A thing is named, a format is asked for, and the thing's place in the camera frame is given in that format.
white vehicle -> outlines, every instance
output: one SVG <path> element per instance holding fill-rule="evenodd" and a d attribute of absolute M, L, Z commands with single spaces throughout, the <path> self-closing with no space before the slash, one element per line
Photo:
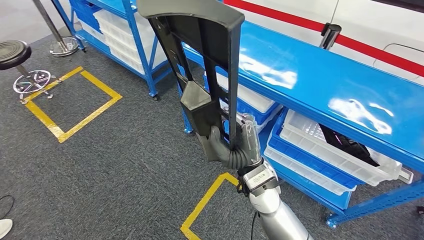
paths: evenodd
<path fill-rule="evenodd" d="M 223 0 L 246 20 L 319 46 L 325 23 L 342 30 L 332 52 L 424 86 L 424 1 Z"/>

chrome stool base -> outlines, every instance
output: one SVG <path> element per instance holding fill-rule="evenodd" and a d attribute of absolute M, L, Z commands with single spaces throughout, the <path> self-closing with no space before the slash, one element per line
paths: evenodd
<path fill-rule="evenodd" d="M 53 94 L 50 94 L 44 87 L 47 86 L 50 79 L 55 78 L 55 76 L 51 75 L 50 72 L 46 70 L 28 72 L 22 65 L 18 65 L 16 68 L 22 75 L 14 81 L 13 90 L 19 94 L 20 103 L 27 104 L 28 101 L 25 100 L 24 95 L 38 91 L 42 91 L 46 94 L 48 99 L 53 98 Z"/>

white shoe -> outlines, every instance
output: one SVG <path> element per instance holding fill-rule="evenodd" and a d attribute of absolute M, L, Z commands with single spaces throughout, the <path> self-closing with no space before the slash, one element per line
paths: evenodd
<path fill-rule="evenodd" d="M 11 219 L 0 220 L 0 239 L 6 236 L 12 229 L 13 221 Z"/>

storage bin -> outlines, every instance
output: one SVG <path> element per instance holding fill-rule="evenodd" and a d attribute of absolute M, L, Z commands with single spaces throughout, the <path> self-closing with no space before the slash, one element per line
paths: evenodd
<path fill-rule="evenodd" d="M 82 29 L 84 29 L 88 34 L 95 37 L 96 39 L 98 39 L 102 43 L 106 42 L 105 36 L 101 32 L 98 32 L 97 30 L 92 28 L 90 25 L 88 25 L 87 23 L 85 23 L 81 20 L 79 22 L 81 23 Z"/>
<path fill-rule="evenodd" d="M 137 62 L 141 64 L 142 61 L 140 59 L 140 55 L 136 47 L 136 42 L 128 22 L 125 19 L 122 19 L 105 10 L 97 12 L 95 17 L 98 19 L 100 29 L 105 36 L 106 45 L 108 45 L 109 48 L 114 49 L 114 53 L 119 52 L 119 56 L 123 55 L 127 58 L 131 58 L 132 61 L 130 61 L 130 63 Z M 141 17 L 138 13 L 136 13 L 134 17 L 138 28 L 138 33 L 140 34 L 141 42 L 143 44 L 147 63 L 150 63 L 155 32 L 153 31 L 147 19 Z M 153 61 L 153 68 L 166 60 L 167 57 L 165 52 L 158 42 Z M 145 74 L 143 66 L 141 66 L 141 70 L 137 71 Z"/>
<path fill-rule="evenodd" d="M 207 90 L 208 81 L 206 73 L 204 74 L 204 86 Z M 223 89 L 228 90 L 228 78 L 222 74 L 216 74 L 216 80 Z M 271 120 L 282 106 L 249 88 L 238 84 L 237 88 L 237 112 L 251 114 L 258 126 L 258 131 L 262 129 Z"/>
<path fill-rule="evenodd" d="M 94 17 L 94 13 L 102 10 L 100 7 L 86 0 L 69 0 L 69 3 L 80 21 L 100 32 L 99 23 Z"/>
<path fill-rule="evenodd" d="M 340 192 L 340 189 L 343 189 L 344 192 L 346 191 L 354 191 L 356 189 L 356 186 L 358 184 L 364 184 L 363 181 L 357 179 L 354 176 L 351 176 L 347 174 L 346 172 L 342 171 L 341 169 L 328 164 L 320 159 L 317 159 L 315 156 L 310 154 L 309 152 L 306 152 L 299 148 L 296 145 L 291 144 L 290 142 L 282 139 L 280 137 L 280 133 L 282 131 L 282 127 L 284 124 L 284 120 L 286 119 L 286 115 L 288 112 L 288 108 L 284 108 L 275 121 L 274 127 L 272 128 L 271 133 L 269 134 L 268 141 L 266 143 L 266 148 L 269 149 L 264 152 L 264 155 L 269 157 L 272 160 L 275 160 L 277 162 L 278 159 L 274 159 L 271 155 L 271 153 L 277 154 L 279 158 L 290 158 L 293 160 L 296 160 L 299 164 L 296 164 L 293 169 L 290 168 L 290 166 L 285 165 L 285 167 L 297 172 L 311 172 L 314 171 L 314 175 L 311 176 L 304 176 L 308 180 L 321 185 L 323 180 L 330 179 L 333 182 L 326 183 L 326 185 L 323 185 L 324 188 L 327 190 L 335 193 L 335 194 L 342 194 Z"/>
<path fill-rule="evenodd" d="M 319 124 L 293 110 L 286 109 L 282 112 L 284 117 L 282 129 L 278 132 L 278 138 L 282 145 L 295 146 L 299 151 L 308 153 L 308 164 L 312 166 L 331 166 L 342 170 L 349 176 L 361 180 L 371 186 L 377 186 L 385 180 L 398 179 L 402 164 L 381 153 L 367 148 L 371 158 L 380 166 L 372 166 L 326 142 Z M 296 158 L 293 153 L 288 156 Z M 330 178 L 341 183 L 339 179 Z"/>
<path fill-rule="evenodd" d="M 339 196 L 342 195 L 344 192 L 353 192 L 357 188 L 356 186 L 354 186 L 353 188 L 343 186 L 338 182 L 332 180 L 331 178 L 326 177 L 325 175 L 313 170 L 312 168 L 303 165 L 302 163 L 273 149 L 270 146 L 266 146 L 263 154 L 266 157 L 274 160 L 275 162 L 308 179 L 309 181 L 312 181 Z"/>
<path fill-rule="evenodd" d="M 110 48 L 110 53 L 113 56 L 117 57 L 122 62 L 126 63 L 128 66 L 130 66 L 131 68 L 133 68 L 137 72 L 144 74 L 145 71 L 143 69 L 141 61 L 136 61 L 136 60 L 132 59 L 131 57 L 129 57 L 125 53 L 119 51 L 119 49 L 117 49 L 117 48 L 114 48 L 114 47 L 111 47 L 111 46 L 109 48 Z"/>

black stool seat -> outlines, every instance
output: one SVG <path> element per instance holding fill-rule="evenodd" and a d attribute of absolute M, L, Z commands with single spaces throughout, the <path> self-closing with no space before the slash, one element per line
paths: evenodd
<path fill-rule="evenodd" d="M 26 42 L 8 40 L 0 42 L 0 70 L 14 68 L 31 57 L 31 47 Z"/>

